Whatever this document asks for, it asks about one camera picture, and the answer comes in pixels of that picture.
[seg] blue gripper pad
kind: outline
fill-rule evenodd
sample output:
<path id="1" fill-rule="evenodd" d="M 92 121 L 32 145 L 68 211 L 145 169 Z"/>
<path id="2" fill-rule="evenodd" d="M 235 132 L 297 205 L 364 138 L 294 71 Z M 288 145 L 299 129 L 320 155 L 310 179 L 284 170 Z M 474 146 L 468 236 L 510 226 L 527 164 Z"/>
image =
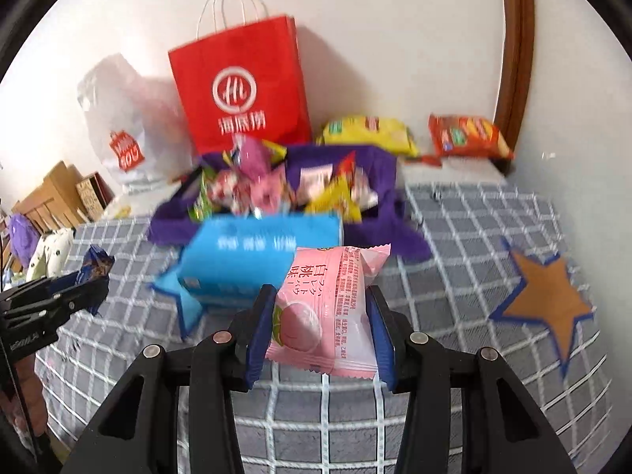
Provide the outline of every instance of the blue gripper pad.
<path id="1" fill-rule="evenodd" d="M 263 285 L 251 310 L 253 315 L 258 313 L 259 319 L 246 350 L 245 381 L 249 389 L 261 375 L 265 352 L 273 335 L 273 311 L 276 294 L 277 291 L 273 286 Z"/>
<path id="2" fill-rule="evenodd" d="M 375 360 L 380 379 L 386 383 L 390 391 L 393 391 L 397 382 L 395 374 L 395 348 L 386 329 L 382 313 L 375 300 L 373 290 L 366 290 L 367 316 L 373 335 L 373 347 L 375 348 Z"/>

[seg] blue snack package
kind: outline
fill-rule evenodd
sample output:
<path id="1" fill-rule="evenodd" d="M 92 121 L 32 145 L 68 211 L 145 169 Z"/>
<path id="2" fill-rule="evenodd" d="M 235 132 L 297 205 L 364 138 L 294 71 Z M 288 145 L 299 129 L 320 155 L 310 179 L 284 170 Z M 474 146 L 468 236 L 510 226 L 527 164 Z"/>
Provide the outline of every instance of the blue snack package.
<path id="1" fill-rule="evenodd" d="M 206 311 L 206 307 L 180 285 L 178 281 L 179 272 L 180 262 L 178 261 L 165 272 L 156 276 L 156 279 L 150 284 L 150 287 L 160 294 L 165 294 L 175 299 L 176 307 L 178 308 L 180 337 L 184 340 L 197 326 Z"/>
<path id="2" fill-rule="evenodd" d="M 337 215 L 217 215 L 182 251 L 178 280 L 205 305 L 247 308 L 261 285 L 280 289 L 297 247 L 342 245 Z"/>
<path id="3" fill-rule="evenodd" d="M 85 283 L 97 276 L 107 276 L 114 263 L 115 258 L 109 256 L 103 248 L 91 245 L 83 255 L 83 264 L 77 272 L 75 285 Z"/>

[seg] orange snack bag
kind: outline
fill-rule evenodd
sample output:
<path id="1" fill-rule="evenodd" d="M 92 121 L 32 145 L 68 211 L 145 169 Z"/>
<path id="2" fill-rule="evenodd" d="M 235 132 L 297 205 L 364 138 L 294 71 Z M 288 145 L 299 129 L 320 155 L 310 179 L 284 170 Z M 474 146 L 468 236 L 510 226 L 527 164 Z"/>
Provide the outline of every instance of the orange snack bag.
<path id="1" fill-rule="evenodd" d="M 514 158 L 500 130 L 485 118 L 431 114 L 428 128 L 438 156 Z"/>

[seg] gray checkered blanket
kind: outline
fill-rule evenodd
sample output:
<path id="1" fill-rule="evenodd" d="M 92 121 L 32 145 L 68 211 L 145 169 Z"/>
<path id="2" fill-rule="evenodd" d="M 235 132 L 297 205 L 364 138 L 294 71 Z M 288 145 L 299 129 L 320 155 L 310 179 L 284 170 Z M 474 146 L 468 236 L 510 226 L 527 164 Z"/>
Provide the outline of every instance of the gray checkered blanket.
<path id="1" fill-rule="evenodd" d="M 581 473 L 608 460 L 610 380 L 596 321 L 577 325 L 568 375 L 562 379 L 549 332 L 487 317 L 519 281 L 501 238 L 540 259 L 566 256 L 549 201 L 515 188 L 486 185 L 406 187 L 412 217 L 434 252 L 425 263 L 390 258 L 377 279 L 384 296 L 415 330 L 443 345 L 502 353 L 542 408 Z M 196 344 L 225 329 L 232 312 L 209 312 L 194 335 L 179 338 L 172 299 L 148 283 L 177 257 L 175 248 L 147 242 L 148 218 L 81 226 L 66 265 L 80 266 L 90 244 L 116 256 L 110 291 L 99 316 L 75 314 L 59 340 L 37 355 L 37 373 L 53 432 L 69 447 L 127 366 L 147 345 L 167 350 Z M 571 282 L 590 300 L 579 268 L 568 258 Z M 268 363 L 248 394 L 234 394 L 236 429 L 248 474 L 392 472 L 401 441 L 407 395 L 392 395 L 377 379 L 318 375 Z M 188 472 L 188 392 L 179 411 L 179 469 Z M 459 472 L 460 392 L 453 390 L 450 472 Z"/>

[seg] red logo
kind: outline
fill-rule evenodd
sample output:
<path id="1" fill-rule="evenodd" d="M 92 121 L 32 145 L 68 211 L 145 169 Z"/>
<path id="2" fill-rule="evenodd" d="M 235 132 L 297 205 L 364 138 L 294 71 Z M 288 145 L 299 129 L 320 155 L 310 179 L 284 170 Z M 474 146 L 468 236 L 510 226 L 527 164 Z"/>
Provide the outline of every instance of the red logo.
<path id="1" fill-rule="evenodd" d="M 128 172 L 145 161 L 136 139 L 125 130 L 112 132 L 110 139 L 110 148 L 118 157 L 119 167 L 122 171 Z"/>

